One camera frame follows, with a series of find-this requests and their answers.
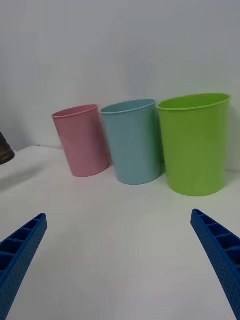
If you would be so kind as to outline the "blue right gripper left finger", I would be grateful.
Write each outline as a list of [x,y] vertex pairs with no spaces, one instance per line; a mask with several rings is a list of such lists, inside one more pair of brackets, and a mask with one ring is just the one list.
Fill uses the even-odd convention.
[[0,319],[7,318],[47,228],[41,213],[0,243]]

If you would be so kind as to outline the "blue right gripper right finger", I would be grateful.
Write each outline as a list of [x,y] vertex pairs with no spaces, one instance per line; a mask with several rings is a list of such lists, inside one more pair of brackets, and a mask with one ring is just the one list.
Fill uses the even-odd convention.
[[192,210],[190,224],[238,320],[240,318],[240,238],[198,209]]

